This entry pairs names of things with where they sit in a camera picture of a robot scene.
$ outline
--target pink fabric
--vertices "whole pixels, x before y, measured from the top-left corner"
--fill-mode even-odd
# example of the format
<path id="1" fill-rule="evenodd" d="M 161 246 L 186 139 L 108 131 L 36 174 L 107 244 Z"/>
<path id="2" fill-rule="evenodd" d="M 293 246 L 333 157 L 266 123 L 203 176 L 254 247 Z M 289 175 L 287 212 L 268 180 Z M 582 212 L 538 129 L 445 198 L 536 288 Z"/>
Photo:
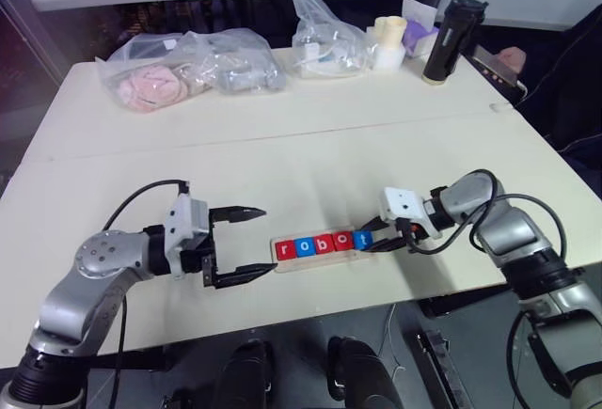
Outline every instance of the pink fabric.
<path id="1" fill-rule="evenodd" d="M 184 100 L 188 87 L 170 68 L 152 65 L 133 70 L 121 81 L 117 93 L 130 108 L 148 113 Z"/>

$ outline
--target clear plastic bag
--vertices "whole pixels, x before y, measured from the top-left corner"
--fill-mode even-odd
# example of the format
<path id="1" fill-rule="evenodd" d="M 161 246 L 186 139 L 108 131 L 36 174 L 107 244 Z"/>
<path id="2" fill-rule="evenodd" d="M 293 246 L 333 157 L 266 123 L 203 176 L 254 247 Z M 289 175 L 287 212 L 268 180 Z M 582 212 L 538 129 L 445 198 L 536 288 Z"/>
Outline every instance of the clear plastic bag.
<path id="1" fill-rule="evenodd" d="M 247 28 L 211 35 L 188 32 L 173 54 L 198 51 L 197 71 L 204 81 L 225 94 L 278 91 L 286 77 L 267 41 Z"/>
<path id="2" fill-rule="evenodd" d="M 141 113 L 173 105 L 209 89 L 197 72 L 197 53 L 174 54 L 181 33 L 142 34 L 106 61 L 96 58 L 101 81 L 120 104 Z"/>
<path id="3" fill-rule="evenodd" d="M 293 69 L 303 78 L 348 77 L 370 66 L 372 47 L 359 28 L 340 21 L 322 0 L 293 0 L 299 17 Z"/>

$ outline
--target hand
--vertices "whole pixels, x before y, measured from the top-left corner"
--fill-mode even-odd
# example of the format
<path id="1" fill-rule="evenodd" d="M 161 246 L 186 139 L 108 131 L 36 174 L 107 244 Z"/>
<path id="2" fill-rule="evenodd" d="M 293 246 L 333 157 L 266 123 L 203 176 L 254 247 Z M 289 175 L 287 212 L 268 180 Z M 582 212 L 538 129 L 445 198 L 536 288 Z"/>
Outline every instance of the hand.
<path id="1" fill-rule="evenodd" d="M 496 58 L 516 73 L 522 72 L 527 61 L 527 54 L 518 47 L 508 47 L 499 51 Z"/>

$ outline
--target smartphone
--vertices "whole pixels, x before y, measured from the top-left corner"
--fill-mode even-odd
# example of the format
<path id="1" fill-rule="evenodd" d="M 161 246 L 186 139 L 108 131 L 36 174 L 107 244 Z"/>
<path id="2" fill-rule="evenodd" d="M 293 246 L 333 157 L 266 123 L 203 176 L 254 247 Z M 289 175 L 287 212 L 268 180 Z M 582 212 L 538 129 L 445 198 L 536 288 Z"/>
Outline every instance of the smartphone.
<path id="1" fill-rule="evenodd" d="M 472 59 L 480 64 L 483 68 L 495 73 L 508 85 L 516 86 L 516 72 L 499 61 L 495 56 L 487 52 L 483 47 L 477 45 L 474 49 Z"/>

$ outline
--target blue letter block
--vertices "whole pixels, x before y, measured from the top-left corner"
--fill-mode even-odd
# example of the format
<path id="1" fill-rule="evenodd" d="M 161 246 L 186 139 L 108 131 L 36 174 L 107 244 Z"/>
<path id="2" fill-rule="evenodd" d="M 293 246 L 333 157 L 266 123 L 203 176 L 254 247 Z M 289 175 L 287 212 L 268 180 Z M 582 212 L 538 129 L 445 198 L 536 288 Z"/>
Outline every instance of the blue letter block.
<path id="1" fill-rule="evenodd" d="M 368 230 L 356 230 L 354 233 L 354 248 L 361 251 L 372 244 L 372 234 Z"/>
<path id="2" fill-rule="evenodd" d="M 297 238 L 294 241 L 294 249 L 297 251 L 297 257 L 308 257 L 316 255 L 316 247 L 313 245 L 313 238 Z"/>

